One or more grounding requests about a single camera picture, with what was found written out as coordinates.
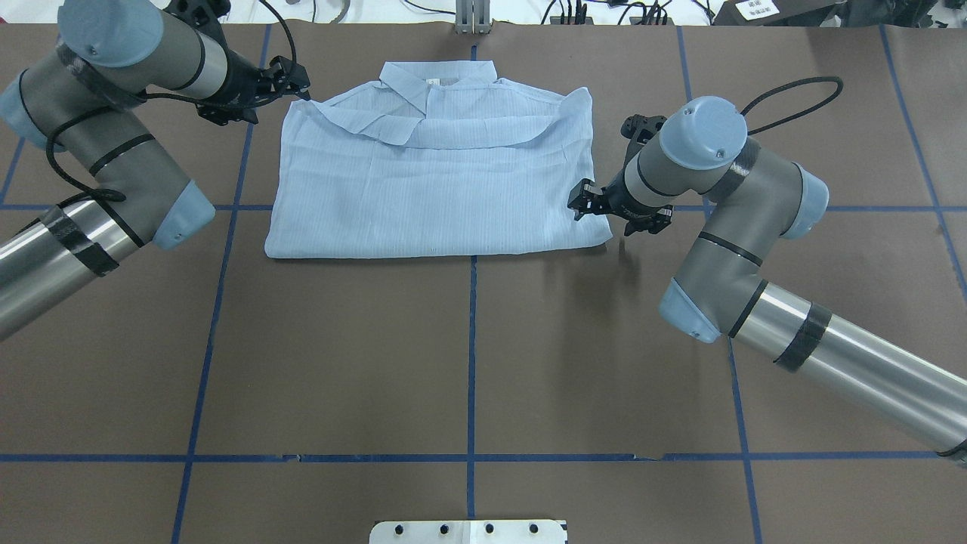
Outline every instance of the sticker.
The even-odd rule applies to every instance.
[[[776,4],[773,4],[773,0],[747,0],[746,2],[737,2],[735,7],[746,20],[760,19],[779,13],[779,8],[776,7]]]

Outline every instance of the striped fabric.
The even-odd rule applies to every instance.
[[[604,217],[573,220],[594,175],[591,95],[498,79],[491,62],[387,63],[282,127],[269,257],[523,254],[595,246]]]

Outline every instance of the black cable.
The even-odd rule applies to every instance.
[[[648,6],[645,6],[643,2],[631,2],[625,7],[625,10],[621,12],[621,16],[618,17],[618,24],[621,24],[622,21],[625,20],[625,15],[627,15],[628,11],[635,6],[641,8],[641,18],[642,19],[645,18],[645,14],[646,14],[646,10],[648,10]]]
[[[541,24],[547,21],[547,15],[550,14],[550,9],[554,7],[554,4],[561,5],[561,18],[564,17],[564,2],[562,0],[550,0],[550,4],[547,4],[547,9],[544,10],[544,16],[541,17]]]
[[[58,202],[57,204],[55,204],[55,206],[63,210],[64,208],[70,206],[71,204],[74,204],[75,202],[81,202],[82,200],[92,200],[92,199],[94,199],[94,198],[92,196],[88,195],[87,193],[80,193],[78,195],[69,196],[67,198],[64,198],[63,200],[61,200],[60,202]],[[30,223],[28,223],[27,225],[25,225],[22,229],[18,230],[14,234],[14,236],[20,235],[24,230],[26,230],[26,229],[28,229],[28,228],[36,225],[40,221],[41,221],[41,218],[34,219],[33,221],[31,221]]]
[[[411,0],[400,0],[400,2],[402,2],[403,4],[409,4],[410,6],[413,6],[414,8],[417,8],[419,10],[423,10],[425,12],[431,12],[434,14],[456,15],[456,12],[448,12],[446,10],[434,10],[432,8],[425,8],[418,4],[414,4]]]
[[[820,102],[819,104],[817,104],[817,105],[815,105],[813,107],[809,107],[807,109],[804,109],[804,110],[800,111],[799,113],[794,113],[794,114],[792,114],[792,115],[790,115],[788,117],[784,117],[782,119],[779,119],[775,123],[770,123],[769,125],[766,125],[765,127],[761,127],[759,129],[755,129],[754,131],[748,131],[748,135],[749,136],[757,135],[757,134],[759,134],[759,133],[761,133],[763,131],[768,131],[771,128],[777,127],[777,126],[782,125],[784,123],[788,123],[789,121],[793,121],[793,120],[799,119],[800,117],[803,117],[804,115],[808,115],[808,114],[812,113],[813,111],[819,109],[820,107],[825,106],[826,104],[828,104],[828,103],[832,102],[833,100],[835,100],[836,97],[839,96],[839,93],[841,93],[842,90],[843,90],[843,80],[841,78],[837,77],[837,76],[819,76],[819,77],[806,77],[804,79],[797,79],[795,81],[791,81],[789,83],[786,83],[785,85],[780,85],[779,87],[776,87],[775,89],[772,89],[770,91],[766,91],[766,92],[762,93],[761,95],[757,96],[755,98],[755,100],[753,100],[752,102],[748,103],[748,106],[746,106],[745,108],[743,108],[742,114],[743,115],[746,115],[754,107],[756,107],[760,102],[766,100],[767,98],[769,98],[771,96],[777,95],[777,94],[779,94],[779,93],[781,93],[783,91],[788,91],[789,89],[792,89],[792,88],[795,88],[795,87],[799,87],[801,85],[808,85],[810,83],[835,83],[836,84],[836,90],[833,92],[832,95],[830,95],[829,97],[827,97],[826,100]]]
[[[92,117],[97,117],[98,115],[103,115],[110,111],[114,111],[114,109],[110,106],[99,107],[97,109],[92,109],[87,113],[77,115],[74,119],[61,124],[50,133],[50,136],[47,137],[47,146],[45,151],[47,155],[47,162],[50,164],[50,167],[53,168],[54,172],[56,172],[57,175],[59,175],[64,181],[70,183],[75,189],[81,191],[84,196],[97,200],[107,200],[108,202],[123,202],[127,197],[119,191],[114,191],[113,189],[94,189],[93,187],[88,187],[87,185],[84,185],[80,181],[76,180],[70,174],[68,174],[67,171],[60,166],[60,164],[57,163],[57,158],[54,156],[54,145],[57,143],[57,137],[64,133],[64,131],[78,123],[82,123]]]
[[[289,51],[292,52],[292,66],[293,67],[296,66],[298,64],[298,62],[299,62],[299,61],[296,60],[296,41],[292,39],[292,31],[289,30],[289,25],[285,23],[285,18],[282,17],[282,15],[279,15],[278,12],[276,11],[276,9],[273,8],[272,5],[269,4],[269,2],[267,0],[258,0],[258,1],[259,1],[260,4],[262,4],[263,6],[265,6],[267,10],[269,10],[270,12],[272,12],[272,15],[275,15],[276,16],[276,19],[278,19],[279,24],[282,25],[282,31],[285,32],[285,39],[288,40],[288,42],[289,42]],[[258,103],[258,102],[253,103],[250,107],[267,106],[267,105],[275,102],[279,98],[281,98],[285,94],[285,89],[287,89],[289,87],[289,78],[290,77],[292,77],[292,72],[291,71],[286,72],[285,73],[285,76],[282,78],[282,82],[279,85],[278,91],[276,91],[276,95],[274,97],[265,99],[265,101],[263,101],[262,103]]]
[[[701,2],[699,2],[699,0],[691,0],[691,3],[698,6],[703,12],[705,12],[705,16],[709,18],[709,25],[711,26],[715,21],[716,13],[712,11],[712,4],[709,2],[709,0],[705,0],[704,6]]]
[[[658,1],[656,0],[656,2],[652,4],[652,9],[648,10],[647,21],[646,19],[642,18],[638,21],[638,24],[651,24],[652,20],[656,25],[666,24],[668,22],[668,11],[665,8],[667,8],[668,4],[671,4],[671,2],[672,0],[668,0],[664,4],[659,5]]]

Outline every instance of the black tape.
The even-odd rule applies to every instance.
[[[201,77],[201,73],[205,71],[205,41],[201,39],[200,32],[195,32],[195,35],[198,36],[198,45],[201,46],[201,60],[198,61],[198,70],[194,71],[194,76],[188,80],[188,83],[185,83],[181,87],[174,87],[169,90],[180,91],[184,88],[190,87],[192,83],[198,81],[198,78]]]
[[[155,137],[149,134],[133,137],[128,141],[122,143],[121,145],[115,147],[114,149],[111,149],[103,157],[97,159],[91,165],[91,167],[87,169],[87,171],[90,172],[92,176],[96,176],[98,175],[98,172],[101,171],[101,168],[107,166],[107,164],[113,161],[114,159],[117,159],[124,153],[131,151],[138,145],[141,145],[142,143],[146,141],[151,141],[153,139],[155,139]]]
[[[819,342],[826,334],[826,329],[830,326],[830,319],[832,318],[833,312],[828,308],[812,303],[809,306],[809,312],[806,314],[806,320],[796,331],[796,336],[793,337],[792,342],[782,352],[782,355],[773,362],[789,372],[798,371],[816,350],[816,347],[819,346]]]
[[[663,192],[659,191],[658,189],[655,189],[654,187],[652,187],[652,185],[650,183],[648,183],[648,180],[645,179],[645,174],[641,173],[641,163],[635,163],[634,164],[634,167],[636,167],[638,169],[638,177],[641,178],[641,182],[644,183],[645,184],[645,187],[647,187],[652,193],[654,193],[656,195],[665,196],[665,197],[668,197],[668,198],[674,198],[675,196],[678,196],[678,195],[670,195],[668,193],[663,193]]]
[[[759,258],[756,254],[754,254],[753,252],[747,251],[745,248],[737,246],[724,238],[719,238],[718,236],[715,236],[714,234],[706,232],[704,230],[698,233],[698,237],[703,240],[708,240],[709,242],[712,242],[717,246],[721,246],[726,250],[734,253],[735,255],[748,260],[749,262],[751,262],[756,266],[762,266],[762,259]]]
[[[90,63],[80,58],[70,47],[67,47],[67,44],[63,41],[57,44],[56,50],[57,58],[67,68],[67,71],[80,81],[87,90],[107,102],[114,109],[132,109],[147,102],[146,99],[129,93],[102,76]]]
[[[752,167],[755,166],[755,162],[759,159],[759,150],[761,149],[762,146],[759,145],[759,142],[748,138],[746,145],[743,146],[742,151],[739,152],[739,156],[735,158],[735,161],[732,161],[732,164],[729,165],[728,170],[712,186],[712,189],[702,193],[702,196],[706,196],[715,203],[729,198],[746,181],[748,173],[752,171]]]
[[[59,207],[54,206],[47,210],[41,217],[41,223],[91,272],[103,277],[118,267],[117,261],[107,254],[101,244],[92,242],[77,223]]]
[[[124,218],[122,218],[120,215],[118,215],[116,211],[114,211],[114,208],[112,208],[110,204],[108,204],[107,202],[99,198],[96,198],[94,201],[101,207],[102,210],[104,210],[105,214],[107,214],[108,216],[110,216],[111,219],[114,220],[114,223],[118,224],[118,227],[120,227],[121,230],[123,230],[124,233],[128,235],[131,241],[134,242],[135,246],[139,248],[144,247],[144,240],[142,240],[141,237],[137,235],[137,232],[134,232],[134,229],[131,228],[130,225],[128,225],[128,222],[125,221]]]
[[[735,338],[735,335],[739,334],[739,329],[742,328],[742,325],[746,324],[748,315],[752,313],[752,308],[755,307],[755,303],[759,301],[759,298],[762,296],[762,291],[766,290],[766,286],[768,284],[769,282],[765,280],[759,282],[759,287],[755,288],[752,298],[748,300],[746,306],[742,309],[742,313],[739,314],[739,318],[735,321],[735,324],[732,325],[732,330],[728,331],[729,338]]]
[[[958,453],[964,453],[964,452],[967,452],[967,440],[962,441],[960,445],[958,445],[954,449],[949,449],[947,451],[938,451],[937,455],[939,455],[940,457],[953,457]]]

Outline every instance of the grid line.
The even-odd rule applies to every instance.
[[[470,257],[470,331],[467,365],[467,519],[477,517],[477,256]]]
[[[907,109],[906,100],[903,98],[903,90],[900,88],[899,78],[896,76],[894,55],[890,50],[890,40],[887,37],[887,27],[883,24],[880,24],[880,39],[883,42],[883,52],[887,56],[887,68],[890,69],[890,79],[894,84],[894,91],[896,93],[896,100],[899,102],[900,113],[903,114],[903,122],[906,123],[907,132],[910,133],[910,141],[913,143],[913,150],[917,155],[917,162],[920,164],[923,181],[926,183],[926,189],[930,193],[930,201],[933,203],[933,210],[937,214],[937,221],[940,223],[940,230],[944,236],[944,244],[947,246],[947,253],[951,258],[953,273],[960,286],[960,296],[963,297],[964,303],[967,303],[967,281],[964,280],[964,272],[960,267],[960,259],[957,257],[957,251],[951,239],[951,232],[947,227],[947,220],[944,218],[944,212],[940,207],[937,189],[933,185],[933,178],[930,176],[930,170],[926,167],[926,160],[923,158],[920,139],[917,137],[917,131],[914,129],[913,121],[910,119],[910,112]]]
[[[460,463],[468,455],[462,453],[415,454],[195,454],[195,464],[406,464]],[[698,452],[668,453],[657,459],[633,453],[478,453],[475,463],[702,463],[750,461],[857,461],[857,460],[932,460],[946,462],[928,450],[896,451],[778,451],[778,452]],[[180,454],[102,454],[102,453],[5,453],[0,463],[184,463],[188,455]]]
[[[265,38],[262,42],[262,55],[258,61],[258,66],[265,65],[265,57],[269,50],[269,39],[272,36],[272,25],[265,25]],[[245,186],[246,167],[249,163],[249,151],[251,149],[251,136],[255,126],[249,124],[246,128],[245,144],[242,148],[242,159],[239,163],[238,181],[235,184],[235,196],[232,200],[233,206],[238,206],[242,199],[242,188]],[[201,367],[201,378],[198,381],[198,396],[195,400],[194,416],[191,419],[191,433],[188,442],[188,454],[185,460],[185,470],[182,474],[181,491],[178,494],[178,506],[175,510],[174,527],[171,530],[171,543],[177,544],[181,538],[181,525],[185,518],[185,506],[188,502],[188,491],[191,484],[191,470],[194,466],[194,451],[198,442],[198,429],[201,426],[202,409],[205,406],[205,392],[208,388],[208,376],[212,366],[212,356],[215,353],[215,334],[219,326],[221,315],[221,303],[224,298],[225,275],[228,272],[228,259],[232,253],[232,242],[235,237],[235,226],[238,222],[238,209],[233,209],[231,219],[228,222],[228,233],[225,236],[225,249],[221,256],[221,270],[219,272],[219,283],[215,293],[215,304],[212,309],[212,321],[208,330],[208,344],[205,347],[205,359]]]
[[[10,166],[7,167],[7,175],[4,176],[3,187],[0,188],[0,204],[3,204],[4,199],[7,198],[7,191],[14,183],[14,172],[16,171],[16,163],[20,160],[20,152],[23,151],[23,141],[23,138],[17,141],[14,156],[10,159]]]
[[[691,78],[689,76],[689,58],[685,47],[685,32],[681,26],[675,27],[678,33],[678,52],[682,59],[682,78],[685,80],[685,98],[688,102],[692,101],[691,94]],[[712,203],[706,198],[702,197],[702,212],[705,214],[705,220],[712,216]],[[728,343],[728,361],[729,370],[732,375],[731,385],[732,385],[732,404],[735,409],[735,421],[738,427],[739,433],[739,446],[742,450],[742,467],[743,473],[746,476],[746,495],[748,498],[748,514],[750,521],[752,523],[752,535],[755,539],[755,544],[762,544],[762,527],[759,522],[759,504],[756,499],[755,494],[755,479],[752,476],[752,462],[748,457],[748,439],[746,435],[746,417],[745,411],[742,407],[742,392],[739,387],[739,373],[736,370],[735,365],[735,354],[732,351],[732,339],[726,339]]]

